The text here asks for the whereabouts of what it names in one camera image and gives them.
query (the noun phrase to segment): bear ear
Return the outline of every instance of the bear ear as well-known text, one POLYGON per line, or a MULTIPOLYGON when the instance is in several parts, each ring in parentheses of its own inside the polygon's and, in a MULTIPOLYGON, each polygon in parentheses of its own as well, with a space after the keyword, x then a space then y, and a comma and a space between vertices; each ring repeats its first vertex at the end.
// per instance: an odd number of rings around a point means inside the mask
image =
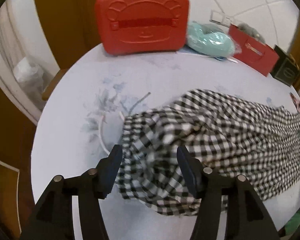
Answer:
POLYGON ((166 0, 163 5, 168 8, 176 18, 181 15, 181 5, 176 0, 166 0))
POLYGON ((115 21, 118 13, 124 10, 127 7, 127 4, 124 1, 114 1, 110 4, 108 11, 107 11, 107 16, 110 21, 115 21))

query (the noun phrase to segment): wall socket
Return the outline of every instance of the wall socket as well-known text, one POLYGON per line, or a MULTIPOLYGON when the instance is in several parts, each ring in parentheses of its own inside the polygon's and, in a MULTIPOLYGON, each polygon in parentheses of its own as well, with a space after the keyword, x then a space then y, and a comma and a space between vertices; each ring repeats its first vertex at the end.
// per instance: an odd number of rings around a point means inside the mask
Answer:
POLYGON ((239 21, 235 20, 233 17, 214 10, 211 10, 210 21, 225 27, 230 27, 231 24, 238 25, 239 23, 239 21))

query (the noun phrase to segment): wooden floor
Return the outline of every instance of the wooden floor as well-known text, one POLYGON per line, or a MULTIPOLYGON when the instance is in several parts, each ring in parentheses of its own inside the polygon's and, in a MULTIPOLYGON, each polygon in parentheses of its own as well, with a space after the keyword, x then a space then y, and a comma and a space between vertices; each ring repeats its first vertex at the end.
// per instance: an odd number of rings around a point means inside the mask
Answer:
POLYGON ((0 90, 0 226, 18 239, 34 208, 30 161, 36 126, 0 90))

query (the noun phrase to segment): checkered cloth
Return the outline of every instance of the checkered cloth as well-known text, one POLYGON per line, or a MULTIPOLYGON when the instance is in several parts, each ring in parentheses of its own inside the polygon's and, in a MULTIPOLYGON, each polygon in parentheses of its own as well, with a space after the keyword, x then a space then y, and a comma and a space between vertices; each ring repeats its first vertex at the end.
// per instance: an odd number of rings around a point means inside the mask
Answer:
POLYGON ((169 106, 125 118, 116 178, 123 198, 164 215, 196 215, 200 200, 185 186, 180 145, 221 175, 246 176, 262 200, 300 179, 299 113, 192 90, 169 106))

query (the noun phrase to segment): wooden chair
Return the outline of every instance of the wooden chair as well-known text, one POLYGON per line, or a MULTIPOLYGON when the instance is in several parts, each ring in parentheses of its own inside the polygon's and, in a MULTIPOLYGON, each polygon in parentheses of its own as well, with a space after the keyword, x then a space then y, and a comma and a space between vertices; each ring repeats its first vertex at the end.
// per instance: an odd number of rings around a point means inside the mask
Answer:
POLYGON ((60 67, 42 94, 48 100, 68 69, 100 43, 94 4, 96 0, 34 0, 51 51, 60 67))

